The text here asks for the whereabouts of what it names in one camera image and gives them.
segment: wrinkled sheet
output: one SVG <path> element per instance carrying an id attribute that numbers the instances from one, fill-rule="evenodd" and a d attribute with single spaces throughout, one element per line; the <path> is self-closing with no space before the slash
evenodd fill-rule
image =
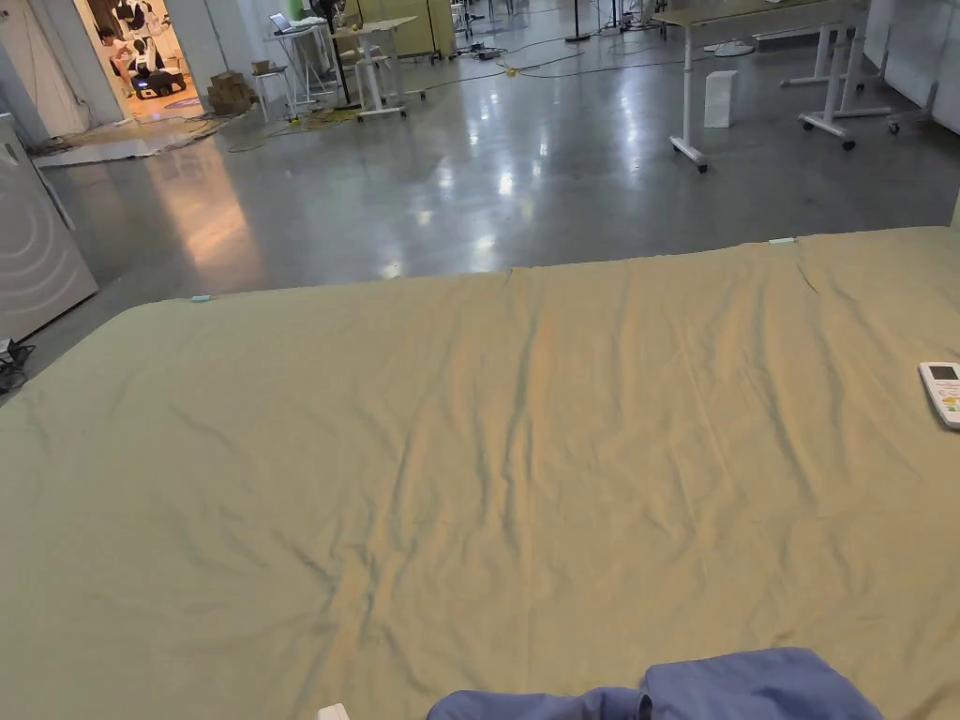
<path id="1" fill-rule="evenodd" d="M 0 408 L 0 716 L 416 718 L 793 645 L 956 718 L 916 366 L 958 358 L 943 228 L 134 309 Z"/>

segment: concrete floor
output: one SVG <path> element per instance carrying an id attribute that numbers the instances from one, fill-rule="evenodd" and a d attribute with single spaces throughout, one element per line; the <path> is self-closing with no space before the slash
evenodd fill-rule
<path id="1" fill-rule="evenodd" d="M 550 10 L 556 3 L 534 0 L 530 10 L 545 12 L 522 11 L 501 24 L 507 32 L 476 39 L 517 48 L 569 34 L 572 5 Z M 595 10 L 582 7 L 595 29 Z M 697 64 L 700 87 L 709 71 L 741 71 L 738 122 L 704 133 L 713 166 L 702 176 L 667 140 L 681 124 L 679 64 L 448 84 L 414 101 L 406 120 L 349 122 L 231 153 L 262 132 L 254 112 L 166 155 L 48 171 L 102 290 L 35 336 L 31 370 L 155 300 L 947 222 L 960 137 L 932 127 L 895 138 L 882 120 L 848 121 L 859 146 L 844 153 L 835 138 L 803 132 L 797 114 L 822 108 L 824 89 L 778 84 L 809 74 L 813 55 L 810 47 Z M 573 57 L 531 72 L 675 63 L 682 38 L 549 42 L 507 60 L 562 56 Z M 470 58 L 405 64 L 408 87 L 500 70 Z M 863 99 L 906 106 L 890 90 L 868 88 Z"/>

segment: white stool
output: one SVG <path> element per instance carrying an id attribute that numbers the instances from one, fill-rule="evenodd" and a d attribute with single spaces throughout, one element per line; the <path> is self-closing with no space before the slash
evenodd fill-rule
<path id="1" fill-rule="evenodd" d="M 297 117 L 297 104 L 294 102 L 293 88 L 290 87 L 290 79 L 287 77 L 286 65 L 282 67 L 272 67 L 266 72 L 253 73 L 253 81 L 256 83 L 256 93 L 260 96 L 260 107 L 263 109 L 263 122 L 270 122 L 270 113 L 267 112 L 267 78 L 281 78 L 283 80 L 283 91 L 287 95 L 287 105 L 290 106 L 290 112 Z"/>

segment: blue cloth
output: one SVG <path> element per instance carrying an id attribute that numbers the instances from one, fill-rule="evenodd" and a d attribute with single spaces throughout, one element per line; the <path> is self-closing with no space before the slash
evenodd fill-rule
<path id="1" fill-rule="evenodd" d="M 653 665 L 640 692 L 653 701 L 652 720 L 882 720 L 849 680 L 801 648 Z"/>
<path id="2" fill-rule="evenodd" d="M 461 690 L 428 720 L 882 720 L 816 654 L 799 648 L 653 665 L 639 690 L 598 687 L 579 697 Z"/>
<path id="3" fill-rule="evenodd" d="M 639 702 L 640 693 L 629 687 L 597 687 L 579 697 L 460 690 L 437 703 L 427 720 L 636 720 Z"/>

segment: white box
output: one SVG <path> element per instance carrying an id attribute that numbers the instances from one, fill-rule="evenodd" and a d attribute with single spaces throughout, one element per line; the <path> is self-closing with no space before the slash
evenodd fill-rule
<path id="1" fill-rule="evenodd" d="M 728 128 L 733 122 L 736 70 L 717 70 L 707 75 L 704 127 Z"/>

